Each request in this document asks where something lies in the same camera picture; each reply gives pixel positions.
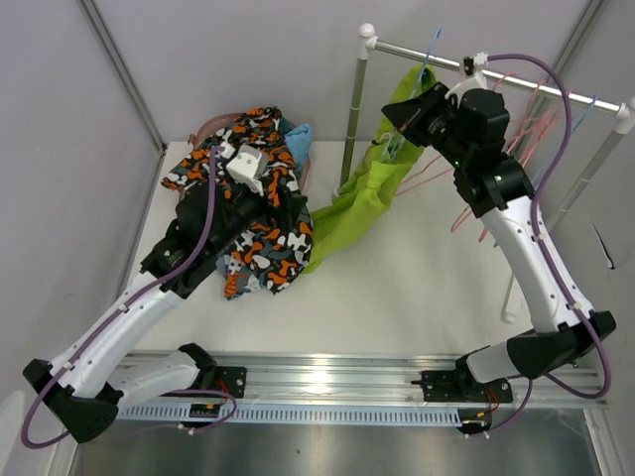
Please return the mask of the orange blue patterned shorts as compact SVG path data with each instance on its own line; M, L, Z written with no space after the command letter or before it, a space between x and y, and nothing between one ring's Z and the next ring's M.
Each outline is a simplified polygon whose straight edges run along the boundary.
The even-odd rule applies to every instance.
M221 255L216 261L216 269L224 278L223 295L227 300L262 290L257 277L235 253Z

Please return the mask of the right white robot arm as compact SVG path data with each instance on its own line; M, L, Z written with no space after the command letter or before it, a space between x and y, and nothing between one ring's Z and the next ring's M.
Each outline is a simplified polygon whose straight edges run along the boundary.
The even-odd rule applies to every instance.
M501 248L530 312L531 330L457 361L454 391L475 400L491 382L549 376L600 350L616 321L576 286L525 170L504 152L510 115L502 95L484 88L456 95L438 82L382 113L408 142L432 147L452 165L458 194Z

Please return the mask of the orange grey camouflage shorts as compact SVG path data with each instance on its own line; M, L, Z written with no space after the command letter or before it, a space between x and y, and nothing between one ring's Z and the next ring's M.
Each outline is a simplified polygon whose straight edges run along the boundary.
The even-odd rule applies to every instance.
M214 169L212 228L222 231L239 198L253 194L235 182L228 164L242 146L263 155L262 191L256 197L267 208L215 256L215 269L225 279L225 299L262 290L277 294L308 266L313 224L302 188L313 141L310 125L295 124L277 107L221 114L190 135L191 151L163 177L163 187L179 195L179 219L198 231L206 214L208 171Z

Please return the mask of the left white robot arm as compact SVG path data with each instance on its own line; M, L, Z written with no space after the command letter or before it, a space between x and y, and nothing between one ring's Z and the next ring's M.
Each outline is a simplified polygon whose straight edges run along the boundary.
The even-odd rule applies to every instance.
M253 224L291 229L307 199L282 191L279 205L240 185L225 197L213 181L195 185L177 204L164 238L142 261L129 287L69 349L32 360L23 375L64 427L87 443L128 409L161 396L232 396L216 385L215 360L200 346L180 346L164 359L115 370L136 343L215 272L218 256Z

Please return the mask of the lime green shorts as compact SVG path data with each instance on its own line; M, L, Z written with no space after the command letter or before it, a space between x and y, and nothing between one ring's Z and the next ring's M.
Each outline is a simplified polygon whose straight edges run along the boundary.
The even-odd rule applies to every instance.
M375 137L331 205L311 213L314 244L305 272L358 242L390 208L406 175L424 152L398 134L382 117Z

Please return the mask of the light blue shorts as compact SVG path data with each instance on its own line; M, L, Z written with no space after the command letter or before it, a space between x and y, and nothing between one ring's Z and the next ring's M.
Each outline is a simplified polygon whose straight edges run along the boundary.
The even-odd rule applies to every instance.
M309 124L294 127L285 134L286 144L297 162L305 160L314 141L314 130Z

